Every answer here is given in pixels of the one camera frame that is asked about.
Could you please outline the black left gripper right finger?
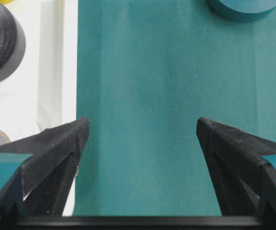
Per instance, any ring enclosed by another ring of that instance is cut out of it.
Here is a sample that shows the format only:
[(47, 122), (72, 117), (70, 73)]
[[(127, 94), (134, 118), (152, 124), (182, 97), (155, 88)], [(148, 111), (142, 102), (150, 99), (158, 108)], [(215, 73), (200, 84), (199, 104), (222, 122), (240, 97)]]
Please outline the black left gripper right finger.
[(196, 134), (224, 216), (260, 217), (276, 230), (276, 142), (200, 117)]

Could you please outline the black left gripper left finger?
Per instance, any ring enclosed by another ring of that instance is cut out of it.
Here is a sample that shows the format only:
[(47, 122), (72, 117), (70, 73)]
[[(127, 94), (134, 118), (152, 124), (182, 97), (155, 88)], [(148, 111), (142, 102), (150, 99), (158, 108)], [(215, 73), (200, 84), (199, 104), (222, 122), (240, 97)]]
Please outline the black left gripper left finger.
[(61, 216), (89, 136), (83, 117), (0, 146), (0, 222)]

